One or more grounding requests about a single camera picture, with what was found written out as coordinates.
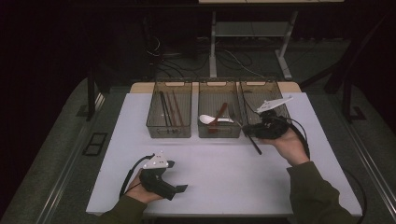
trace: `spoon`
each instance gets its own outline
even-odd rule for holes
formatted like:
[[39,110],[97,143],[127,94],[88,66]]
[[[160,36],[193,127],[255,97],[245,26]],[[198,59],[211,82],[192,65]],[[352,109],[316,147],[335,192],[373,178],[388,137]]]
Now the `spoon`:
[[219,113],[216,115],[215,119],[209,123],[209,125],[212,126],[216,126],[218,125],[218,119],[221,117],[221,115],[224,113],[224,111],[227,109],[228,104],[227,103],[223,103],[221,106],[221,109],[219,111]]
[[[208,115],[201,115],[199,117],[199,120],[204,123],[204,124],[209,124],[210,122],[212,122],[213,120],[215,120],[215,118],[208,116]],[[232,119],[218,119],[219,122],[231,122],[233,123]]]

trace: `black cable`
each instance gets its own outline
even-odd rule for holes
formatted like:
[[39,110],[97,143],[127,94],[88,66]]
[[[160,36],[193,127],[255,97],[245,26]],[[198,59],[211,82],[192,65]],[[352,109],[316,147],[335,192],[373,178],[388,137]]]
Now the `black cable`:
[[174,66],[178,67],[180,70],[192,72],[192,71],[198,71],[198,70],[202,69],[205,66],[205,64],[206,64],[208,59],[209,59],[209,54],[205,57],[204,63],[202,65],[196,67],[196,68],[184,68],[184,67],[181,67],[180,65],[178,65],[176,63],[173,63],[173,62],[170,62],[169,60],[166,60],[166,59],[164,60],[164,62],[165,63],[171,63]]
[[158,69],[158,70],[161,70],[162,72],[164,72],[164,73],[165,73],[166,75],[168,75],[169,77],[172,77],[172,75],[171,75],[170,73],[166,72],[166,70],[161,69],[161,68],[159,68],[159,67],[157,67],[157,69]]
[[298,57],[298,58],[297,58],[296,60],[294,60],[293,62],[289,63],[288,67],[284,68],[282,71],[285,71],[285,70],[291,68],[295,63],[297,63],[298,61],[300,61],[300,60],[305,56],[305,54],[307,54],[309,51],[311,51],[312,49],[315,48],[315,46],[317,45],[317,43],[318,43],[318,41],[315,42],[315,45],[314,45],[311,49],[309,49],[309,50],[307,50],[306,52],[302,53],[302,54],[300,55],[300,57]]
[[[183,54],[183,53],[171,53],[171,54],[175,54],[175,55],[169,55],[169,53],[164,53],[163,54],[163,58],[164,59],[186,59],[186,58],[190,58],[188,55]],[[209,47],[198,49],[197,50],[197,55],[199,55],[199,54],[207,54],[207,55],[209,55]]]
[[198,81],[199,75],[195,71],[192,71],[192,72],[195,74],[195,80],[194,81]]
[[[257,113],[256,111],[254,111],[254,110],[251,108],[251,106],[250,106],[250,104],[248,103],[248,101],[246,100],[244,94],[242,94],[242,97],[244,98],[245,105],[247,105],[247,107],[248,107],[252,112]],[[310,150],[309,150],[309,145],[308,145],[308,137],[307,137],[307,135],[306,135],[306,131],[305,131],[303,125],[302,125],[300,122],[298,122],[298,121],[295,120],[295,119],[284,118],[284,117],[283,117],[283,119],[280,118],[280,117],[274,117],[274,116],[269,116],[269,117],[266,117],[266,118],[267,118],[267,119],[276,119],[276,120],[279,120],[279,121],[281,121],[281,122],[283,122],[283,123],[286,123],[286,124],[297,134],[297,137],[299,138],[300,142],[303,144],[304,151],[305,151],[305,154],[306,154],[306,156],[308,157],[308,159],[311,158],[311,152],[310,152]],[[301,134],[300,130],[298,130],[298,128],[297,128],[294,124],[288,123],[287,121],[285,121],[285,119],[288,119],[288,120],[291,120],[291,121],[293,121],[293,122],[296,122],[296,123],[303,129],[304,136]]]
[[343,171],[347,174],[349,174],[350,177],[352,177],[353,180],[355,180],[356,184],[358,184],[360,190],[361,190],[361,194],[363,197],[363,209],[361,211],[361,217],[359,218],[357,224],[361,224],[366,216],[367,213],[367,195],[366,195],[366,191],[363,188],[363,185],[361,184],[361,182],[358,180],[358,178],[356,176],[354,176],[351,172],[349,172],[346,168],[341,166],[341,169],[343,169]]
[[121,190],[120,190],[120,197],[122,195],[124,195],[124,193],[126,192],[126,186],[128,185],[129,180],[131,179],[132,174],[134,173],[134,169],[136,169],[136,166],[142,162],[143,160],[150,160],[152,157],[154,156],[154,154],[152,154],[151,156],[145,156],[143,158],[141,158],[139,161],[137,161],[137,163],[134,165],[134,167],[132,167],[132,169],[128,172],[128,175],[125,177],[125,180],[122,184]]
[[222,61],[221,58],[223,58],[223,56],[220,56],[220,54],[216,54],[216,56],[217,56],[217,60],[219,61],[219,63],[221,63],[224,67],[226,67],[226,68],[228,68],[228,69],[232,69],[232,70],[235,70],[235,71],[240,71],[240,70],[243,70],[243,69],[244,69],[243,67],[240,66],[240,64],[238,64],[238,65],[239,65],[238,67],[230,67],[230,66],[226,65],[226,64]]
[[[242,47],[237,47],[236,45],[235,45],[235,43],[233,42],[233,51],[239,51]],[[265,48],[267,48],[267,47],[269,47],[269,46],[272,46],[272,45],[274,45],[274,44],[281,44],[281,42],[276,42],[276,41],[274,41],[274,40],[272,40],[272,42],[270,42],[270,43],[267,43],[267,44],[263,44],[262,45],[262,43],[260,43],[259,42],[259,46],[255,46],[254,47],[254,49],[255,50],[258,50],[258,49],[265,49]],[[220,46],[218,46],[217,47],[217,49],[226,49],[227,47],[225,47],[224,46],[224,44],[223,44],[223,42],[221,42],[221,44],[220,44]]]
[[142,182],[139,182],[138,184],[133,185],[132,187],[128,188],[128,189],[125,191],[125,193],[128,192],[128,191],[131,190],[131,189],[136,188],[137,186],[139,186],[139,185],[141,185],[141,184],[142,184]]
[[177,72],[178,72],[178,74],[179,74],[181,77],[184,77],[184,76],[183,76],[183,74],[181,74],[181,72],[180,72],[180,71],[178,71],[178,69],[177,69],[177,68],[175,68],[175,67],[172,67],[172,66],[170,66],[170,65],[167,65],[167,64],[164,64],[164,63],[160,63],[159,65],[162,65],[162,66],[165,66],[165,67],[168,67],[168,68],[172,68],[173,70],[177,71]]
[[[219,49],[219,51],[224,51],[224,52],[227,53],[227,55],[232,54],[236,58],[236,56],[232,52],[228,51],[227,49]],[[216,53],[216,55],[220,56],[221,58],[223,58],[225,61],[227,61],[229,63],[234,63],[234,64],[237,64],[239,66],[248,67],[248,66],[253,65],[253,60],[251,59],[250,56],[248,56],[245,52],[240,52],[240,53],[243,54],[248,59],[248,63],[242,63],[241,60],[239,60],[239,59],[237,59],[238,61],[236,62],[235,58],[227,59],[226,57],[224,57],[224,56],[222,56],[221,54],[218,54],[218,53]]]

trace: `chopsticks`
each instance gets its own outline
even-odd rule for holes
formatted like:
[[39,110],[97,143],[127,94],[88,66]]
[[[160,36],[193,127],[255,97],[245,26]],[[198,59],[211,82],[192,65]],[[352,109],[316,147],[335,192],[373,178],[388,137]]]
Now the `chopsticks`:
[[163,93],[163,91],[160,91],[160,97],[161,97],[161,102],[162,102],[162,106],[163,106],[163,116],[165,118],[165,125],[166,126],[178,126],[177,119],[175,116],[175,114],[177,112],[178,120],[180,123],[179,126],[184,126],[180,108],[178,107],[178,102],[177,102],[177,98],[175,95],[175,91],[172,91],[172,95],[173,95],[173,101],[174,101],[174,106],[176,108],[176,112],[174,110],[174,107],[172,106],[172,102],[171,102],[169,93],[166,92],[165,94]]

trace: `wire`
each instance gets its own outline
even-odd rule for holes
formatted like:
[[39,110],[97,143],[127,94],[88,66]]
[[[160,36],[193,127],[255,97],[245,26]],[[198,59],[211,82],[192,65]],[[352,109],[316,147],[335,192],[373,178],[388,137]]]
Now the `wire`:
[[258,74],[258,73],[255,73],[255,72],[253,72],[253,71],[247,69],[247,68],[246,68],[243,64],[241,64],[241,62],[239,62],[239,60],[238,60],[230,51],[228,51],[227,49],[225,49],[224,51],[226,51],[226,52],[229,53],[231,56],[233,56],[233,58],[235,58],[235,60],[236,60],[245,70],[247,70],[249,73],[254,74],[254,75],[257,75],[257,76],[259,76],[259,77],[265,77],[265,76],[263,76],[263,75],[260,75],[260,74]]
[[241,66],[238,66],[238,67],[231,67],[231,66],[229,66],[229,65],[226,65],[225,63],[224,63],[224,61],[222,60],[222,59],[224,59],[224,60],[226,60],[223,56],[221,56],[220,54],[216,54],[216,57],[217,57],[217,60],[219,61],[219,63],[221,63],[224,67],[226,67],[226,68],[228,68],[228,69],[232,69],[232,70],[236,70],[236,71],[239,71],[239,70],[243,70],[244,68],[243,67],[241,67]]
[[196,67],[196,68],[184,68],[184,67],[181,67],[180,65],[178,65],[176,63],[170,62],[169,60],[164,60],[164,62],[165,63],[171,63],[171,64],[173,64],[174,66],[178,67],[181,70],[192,72],[192,71],[197,71],[197,70],[202,69],[205,66],[205,64],[206,64],[208,59],[209,59],[209,55],[207,55],[207,57],[205,58],[204,63],[202,65],[200,65],[199,67]]
[[146,52],[148,53],[148,54],[151,54],[152,56],[155,56],[155,57],[160,57],[161,55],[159,54],[159,53],[152,53],[152,52],[150,52],[148,49],[146,50]]
[[253,36],[256,36],[256,32],[254,32],[254,27],[253,27],[253,22],[252,21],[250,22],[250,28],[251,28],[251,32],[253,33]]
[[198,81],[199,75],[195,71],[192,71],[192,72],[195,74],[195,80],[194,81]]
[[301,129],[303,129],[305,141],[308,142],[308,137],[306,136],[306,131],[305,131],[303,125],[302,125],[299,121],[297,121],[297,120],[295,120],[295,119],[288,119],[288,120],[291,120],[291,121],[293,121],[293,122],[296,122],[296,123],[301,127]]
[[183,53],[165,53],[163,56],[177,56],[177,55],[182,55]]
[[244,93],[242,94],[242,98],[244,98],[245,105],[247,105],[247,107],[248,107],[253,113],[257,113],[257,112],[251,107],[251,105],[250,105],[250,103],[248,102],[248,99],[245,97],[245,94],[244,94]]
[[158,45],[157,45],[157,48],[155,48],[155,50],[157,50],[157,49],[159,49],[160,48],[160,45],[161,45],[161,42],[160,42],[160,40],[157,38],[157,36],[153,36],[156,40],[157,40],[157,42],[158,42]]
[[359,189],[361,190],[361,194],[363,197],[363,209],[361,211],[361,217],[359,218],[357,224],[361,224],[364,220],[364,218],[366,217],[366,213],[367,213],[367,195],[366,195],[366,191],[363,188],[363,185],[361,184],[361,182],[358,180],[358,178],[356,176],[354,176],[351,172],[349,172],[346,168],[341,166],[341,169],[343,169],[343,171],[347,174],[350,175],[350,177],[353,178],[353,180],[355,180],[355,182],[358,184]]
[[177,69],[177,68],[175,68],[175,67],[172,67],[172,66],[170,66],[170,65],[167,65],[167,64],[164,64],[164,63],[160,63],[159,65],[162,65],[162,66],[165,66],[165,67],[168,67],[168,68],[172,68],[172,69],[174,69],[175,71],[177,71],[177,72],[178,72],[178,74],[179,74],[181,77],[184,77],[184,76],[183,76],[183,74],[181,74],[181,72],[180,72],[180,71],[178,71],[178,69]]
[[[266,37],[266,39],[267,39],[267,41],[269,42],[269,43],[266,43],[266,44],[264,44],[264,43],[260,43],[260,41],[258,40],[258,39],[249,39],[249,40],[238,40],[239,42],[247,42],[248,44],[252,44],[251,46],[254,46],[254,49],[255,50],[258,50],[258,49],[264,49],[264,48],[267,48],[268,46],[272,46],[272,45],[274,45],[274,44],[281,44],[281,42],[279,42],[279,41],[274,41],[274,40],[270,40],[270,38],[268,38],[268,37]],[[224,45],[224,41],[222,41],[222,39],[221,40],[219,40],[217,43],[216,43],[216,46],[217,46],[217,49],[218,48],[222,48],[222,49],[233,49],[233,51],[238,51],[238,50],[240,50],[240,49],[242,49],[243,47],[237,47],[236,45],[235,45],[235,42],[238,42],[237,41],[237,39],[235,39],[234,41],[233,41],[233,47],[230,47],[230,46],[228,46],[228,45]]]
[[307,54],[309,51],[311,51],[312,49],[315,48],[315,46],[317,45],[317,43],[318,43],[318,41],[315,42],[315,45],[312,46],[312,48],[310,48],[310,49],[307,50],[306,52],[302,53],[302,54],[300,55],[299,58],[297,58],[296,60],[294,60],[292,63],[289,63],[289,65],[288,65],[286,68],[284,68],[282,71],[285,71],[285,70],[291,68],[295,63],[297,63],[298,61],[300,61],[300,60],[305,56],[305,54]]
[[128,188],[128,189],[125,191],[125,193],[128,192],[128,191],[131,190],[131,189],[136,188],[137,186],[139,186],[139,185],[141,185],[141,184],[142,184],[142,183],[140,182],[140,183],[138,183],[138,184],[136,184],[136,185],[134,185],[134,186]]
[[305,139],[304,139],[303,135],[301,134],[300,130],[298,130],[298,128],[294,124],[292,124],[292,123],[289,124],[289,127],[297,134],[297,137],[300,139],[300,142],[303,144],[305,155],[308,157],[308,159],[311,159],[311,152],[309,150],[308,140],[306,139],[306,132],[305,132],[305,129],[303,128],[303,126],[301,125],[301,127],[303,128],[303,131],[304,131]]
[[152,154],[151,156],[145,156],[145,157],[141,158],[139,161],[137,161],[137,163],[134,164],[134,167],[132,167],[132,169],[129,170],[128,175],[125,177],[125,180],[124,180],[124,182],[122,184],[122,187],[121,187],[121,190],[120,190],[120,197],[122,195],[124,195],[126,186],[127,186],[128,182],[129,182],[129,180],[131,179],[131,176],[134,173],[134,169],[136,169],[136,166],[140,162],[142,162],[143,160],[150,160],[153,156],[154,156],[154,154]]
[[166,70],[161,69],[159,67],[157,67],[158,70],[161,70],[162,72],[164,72],[166,75],[168,75],[169,77],[173,77],[170,73],[166,72]]
[[[244,66],[251,66],[253,64],[253,60],[251,59],[251,57],[248,56],[244,52],[241,52],[241,54],[244,55],[248,59],[248,63],[242,63],[240,60],[239,60],[239,62],[241,62],[242,65],[244,65]],[[218,53],[216,54],[216,56],[219,56],[219,57],[223,58],[225,61],[227,61],[229,63],[234,63],[234,64],[237,64],[237,65],[240,65],[240,63],[236,62],[235,59],[227,59],[226,57],[224,57],[224,56],[222,56],[221,54],[218,54]]]

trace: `white spoon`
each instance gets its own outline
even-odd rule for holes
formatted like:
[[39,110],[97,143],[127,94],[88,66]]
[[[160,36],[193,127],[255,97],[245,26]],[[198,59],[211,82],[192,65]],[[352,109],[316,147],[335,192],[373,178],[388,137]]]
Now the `white spoon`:
[[[199,117],[199,120],[204,123],[204,124],[209,124],[210,122],[212,122],[213,120],[215,120],[215,118],[210,117],[208,115],[201,115]],[[231,122],[233,123],[232,119],[218,119],[219,122]]]

